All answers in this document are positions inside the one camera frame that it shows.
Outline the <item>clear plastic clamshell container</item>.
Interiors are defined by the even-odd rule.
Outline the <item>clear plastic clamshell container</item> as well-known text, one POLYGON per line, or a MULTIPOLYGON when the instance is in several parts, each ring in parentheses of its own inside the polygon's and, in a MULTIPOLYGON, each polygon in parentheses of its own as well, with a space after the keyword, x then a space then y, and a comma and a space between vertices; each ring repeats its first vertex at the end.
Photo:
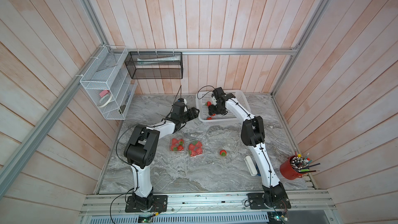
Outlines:
POLYGON ((193 144, 193 145, 196 145, 196 143, 197 143, 197 141, 192 141, 192 142, 190 142, 189 144, 193 144))

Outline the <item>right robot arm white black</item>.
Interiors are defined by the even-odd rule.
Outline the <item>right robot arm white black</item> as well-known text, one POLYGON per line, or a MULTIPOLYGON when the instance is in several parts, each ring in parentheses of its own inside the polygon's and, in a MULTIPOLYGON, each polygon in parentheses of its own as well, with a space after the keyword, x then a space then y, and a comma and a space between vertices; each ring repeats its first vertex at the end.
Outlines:
POLYGON ((251 151, 257 168, 260 171, 263 202, 269 208, 291 208, 286 190, 273 169, 265 145, 263 119, 245 109, 232 93, 225 93, 219 87, 212 91, 211 105, 208 106, 211 115, 232 113, 242 124, 240 138, 251 151))

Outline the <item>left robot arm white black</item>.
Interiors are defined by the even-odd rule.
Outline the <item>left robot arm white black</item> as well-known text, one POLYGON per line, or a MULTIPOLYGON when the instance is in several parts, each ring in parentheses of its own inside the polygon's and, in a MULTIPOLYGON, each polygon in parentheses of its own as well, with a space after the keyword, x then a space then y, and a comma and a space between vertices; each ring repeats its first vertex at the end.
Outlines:
POLYGON ((199 117, 200 110, 188 108, 185 99, 177 100, 171 111, 153 125, 138 124, 134 127, 123 155, 134 173, 135 196, 140 200, 149 200, 153 196, 150 181, 150 165, 154 160, 159 139, 179 131, 187 122, 199 117))

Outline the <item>white perforated plastic basket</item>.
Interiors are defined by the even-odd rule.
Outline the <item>white perforated plastic basket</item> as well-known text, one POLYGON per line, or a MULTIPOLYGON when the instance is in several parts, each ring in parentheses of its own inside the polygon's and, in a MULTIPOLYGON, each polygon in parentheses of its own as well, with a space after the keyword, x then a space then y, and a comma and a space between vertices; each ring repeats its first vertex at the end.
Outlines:
POLYGON ((249 118, 251 109, 246 96, 240 90, 225 90, 219 96, 212 91, 200 91, 195 98, 203 123, 239 121, 249 118))

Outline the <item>roll of tape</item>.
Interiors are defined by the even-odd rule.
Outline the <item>roll of tape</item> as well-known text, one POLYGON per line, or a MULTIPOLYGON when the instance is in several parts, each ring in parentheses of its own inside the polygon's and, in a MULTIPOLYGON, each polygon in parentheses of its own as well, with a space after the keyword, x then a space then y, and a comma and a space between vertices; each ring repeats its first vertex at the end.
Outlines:
POLYGON ((98 108, 104 108, 106 107, 111 101, 113 100, 113 96, 112 94, 109 92, 106 95, 104 95, 103 97, 100 98, 99 102, 98 102, 98 108))

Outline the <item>pink note pad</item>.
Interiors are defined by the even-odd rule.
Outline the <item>pink note pad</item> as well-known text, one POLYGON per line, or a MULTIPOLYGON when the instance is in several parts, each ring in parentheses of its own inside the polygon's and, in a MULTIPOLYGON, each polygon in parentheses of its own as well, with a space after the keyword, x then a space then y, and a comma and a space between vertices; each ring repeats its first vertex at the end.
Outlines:
POLYGON ((102 90, 98 95, 100 98, 104 97, 105 95, 107 95, 109 93, 109 90, 102 90))

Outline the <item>red pen cup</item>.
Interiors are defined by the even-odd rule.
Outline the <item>red pen cup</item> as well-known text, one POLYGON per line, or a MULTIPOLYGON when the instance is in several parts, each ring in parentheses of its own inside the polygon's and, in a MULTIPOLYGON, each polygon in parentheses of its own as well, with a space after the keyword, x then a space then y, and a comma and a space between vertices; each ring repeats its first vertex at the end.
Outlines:
POLYGON ((279 170, 281 175, 288 180, 295 180, 298 178, 302 178, 304 174, 297 172, 291 165, 291 161, 294 156, 291 156, 286 160, 283 164, 280 165, 279 170))

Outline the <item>black mesh wall basket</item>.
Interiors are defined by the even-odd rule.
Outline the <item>black mesh wall basket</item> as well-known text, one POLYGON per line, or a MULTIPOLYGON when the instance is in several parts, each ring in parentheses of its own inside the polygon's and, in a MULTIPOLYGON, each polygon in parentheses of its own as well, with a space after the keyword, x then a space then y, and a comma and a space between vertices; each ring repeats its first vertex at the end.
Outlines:
POLYGON ((182 79, 181 52, 131 51, 124 64, 132 79, 182 79))

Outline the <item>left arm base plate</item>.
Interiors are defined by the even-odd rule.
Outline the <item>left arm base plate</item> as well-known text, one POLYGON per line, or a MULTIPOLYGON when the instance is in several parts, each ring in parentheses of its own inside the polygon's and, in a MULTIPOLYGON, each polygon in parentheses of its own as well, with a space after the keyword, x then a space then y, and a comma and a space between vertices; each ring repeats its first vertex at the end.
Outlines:
POLYGON ((126 213, 162 213, 167 211, 168 196, 167 195, 149 195, 142 198, 136 194, 132 194, 127 198, 125 207, 126 213))

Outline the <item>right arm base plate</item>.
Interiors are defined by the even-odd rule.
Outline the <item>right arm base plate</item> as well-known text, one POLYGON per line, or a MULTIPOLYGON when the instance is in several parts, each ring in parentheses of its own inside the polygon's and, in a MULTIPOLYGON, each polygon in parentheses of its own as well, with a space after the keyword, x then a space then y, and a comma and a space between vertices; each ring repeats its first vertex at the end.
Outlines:
POLYGON ((266 194, 249 193, 247 194, 249 207, 251 209, 290 209, 291 203, 286 193, 266 194))

